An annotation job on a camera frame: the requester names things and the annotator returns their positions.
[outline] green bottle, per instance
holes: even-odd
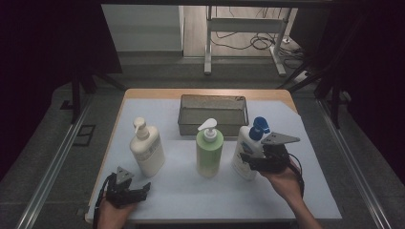
[[[214,177],[220,169],[224,136],[216,130],[217,120],[208,118],[199,127],[197,143],[197,171],[203,177]]]

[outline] blue cap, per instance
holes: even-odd
[[[267,121],[265,118],[258,116],[253,121],[253,127],[250,128],[249,137],[252,140],[262,139],[263,134],[270,133],[270,128],[268,127]]]

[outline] bottle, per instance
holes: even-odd
[[[264,134],[268,133],[270,133],[270,129],[267,121],[261,116],[254,119],[252,127],[243,126],[239,130],[232,166],[243,178],[252,180],[256,177],[257,172],[250,170],[249,164],[242,161],[240,153],[253,157],[264,156],[261,140]]]
[[[135,136],[131,140],[130,149],[143,174],[152,177],[165,161],[158,128],[146,126],[143,117],[134,120],[134,127]]]
[[[217,120],[208,118],[199,128],[196,137],[197,171],[203,177],[214,177],[220,169],[224,136],[216,130]]]

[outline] black stand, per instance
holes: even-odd
[[[339,66],[340,61],[343,58],[346,50],[348,49],[350,43],[352,42],[354,36],[356,35],[357,31],[359,30],[360,26],[364,23],[367,17],[368,10],[362,9],[359,12],[359,15],[356,18],[356,21],[350,27],[350,30],[347,32],[347,35],[344,37],[343,41],[341,42],[339,49],[337,50],[336,54],[334,55],[333,59],[331,60],[330,64],[328,64],[324,69],[310,75],[300,83],[288,88],[287,90],[290,93],[294,93],[295,91],[302,89],[303,87],[307,86],[309,83],[314,82],[315,80],[321,79],[320,83],[316,87],[314,94],[316,98],[324,98],[330,89],[332,90],[331,96],[331,111],[330,111],[330,118],[337,129],[339,129],[338,123],[338,108],[339,108],[339,101],[340,101],[340,87],[341,87],[341,79],[337,75],[337,68]],[[306,69],[312,61],[311,60],[304,61],[304,63],[294,71],[294,73],[283,83],[279,89],[284,88],[288,82],[295,79],[304,69]]]
[[[96,69],[89,67],[84,71],[76,71],[72,77],[72,101],[73,101],[73,111],[74,116],[72,118],[72,123],[75,123],[77,118],[80,116],[81,105],[80,105],[80,84],[83,87],[86,94],[94,94],[97,89],[97,85],[93,79],[93,75],[103,79],[107,83],[113,85],[121,91],[126,91],[128,88],[111,78],[105,73],[101,73]]]

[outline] white wall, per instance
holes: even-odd
[[[182,51],[182,6],[102,5],[118,52]]]

